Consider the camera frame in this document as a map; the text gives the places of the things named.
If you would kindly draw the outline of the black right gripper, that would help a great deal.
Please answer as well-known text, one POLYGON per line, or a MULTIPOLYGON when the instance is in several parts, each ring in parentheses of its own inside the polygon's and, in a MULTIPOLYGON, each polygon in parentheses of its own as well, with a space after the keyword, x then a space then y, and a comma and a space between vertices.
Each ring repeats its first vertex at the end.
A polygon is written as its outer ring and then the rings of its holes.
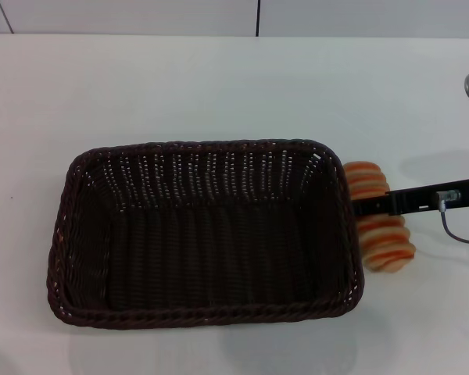
POLYGON ((412 187, 371 198, 353 200, 357 217, 403 215, 469 207, 469 179, 412 187))

